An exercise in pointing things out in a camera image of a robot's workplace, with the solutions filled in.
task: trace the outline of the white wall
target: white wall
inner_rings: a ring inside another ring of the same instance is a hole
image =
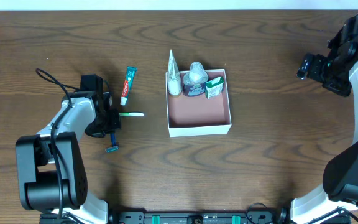
[[[0,0],[0,10],[358,9],[358,0]]]

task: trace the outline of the green connector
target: green connector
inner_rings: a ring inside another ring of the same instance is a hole
[[[232,224],[241,224],[241,217],[239,215],[233,215],[232,220]]]
[[[160,224],[160,216],[159,215],[152,216],[152,224]]]

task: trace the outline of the toothpaste cap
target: toothpaste cap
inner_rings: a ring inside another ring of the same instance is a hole
[[[126,97],[121,97],[121,103],[120,103],[120,104],[121,104],[122,106],[125,106],[125,104],[127,103],[127,100],[128,100],[128,99],[127,99]]]

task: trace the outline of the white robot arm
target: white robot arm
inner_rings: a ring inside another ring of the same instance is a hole
[[[346,21],[337,36],[329,42],[328,47],[332,48],[328,58],[321,55],[307,54],[297,75],[298,78],[304,79],[307,71],[308,78],[321,82],[323,87],[338,95],[348,96],[350,88],[353,89],[355,130],[352,145],[355,146],[358,143],[358,15]],[[358,209],[358,204],[356,203],[358,201],[357,194],[342,198],[345,200],[332,200],[333,195],[326,193],[325,190],[330,189],[330,187],[327,187],[329,184],[324,186],[324,180],[327,181],[326,179],[328,179],[328,177],[325,178],[326,172],[332,171],[330,163],[324,171],[323,184],[307,195],[296,198],[291,202],[290,217],[294,222],[321,223],[336,216],[338,213],[334,212],[323,217],[338,207],[345,208],[348,211]],[[358,182],[352,181],[349,180],[344,186],[358,186]]]
[[[54,79],[45,71],[37,69],[37,73],[40,76],[40,73],[44,73]],[[55,79],[50,82],[58,84]],[[121,127],[118,111],[111,109],[110,96],[110,92],[103,93],[102,78],[83,75],[81,87],[76,88],[74,93],[67,93],[62,99],[62,108],[48,125],[35,136],[24,136],[16,142],[22,206],[42,213],[63,214],[63,217],[58,218],[41,215],[40,223],[67,222],[69,219],[82,223],[108,222],[107,202],[98,199],[88,190],[78,141],[84,133],[92,137],[103,137]],[[56,164],[51,150],[52,133],[60,168],[58,170],[57,166],[57,171],[54,172],[39,172],[39,166]],[[62,184],[57,180],[58,172]],[[64,214],[70,214],[70,217],[64,217]]]

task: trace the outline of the box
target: box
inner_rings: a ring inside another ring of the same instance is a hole
[[[209,80],[223,77],[222,94],[211,99],[200,96],[172,96],[165,84],[167,99],[168,131],[170,137],[227,134],[231,127],[229,94],[224,69],[205,70]],[[181,77],[189,71],[180,72]]]

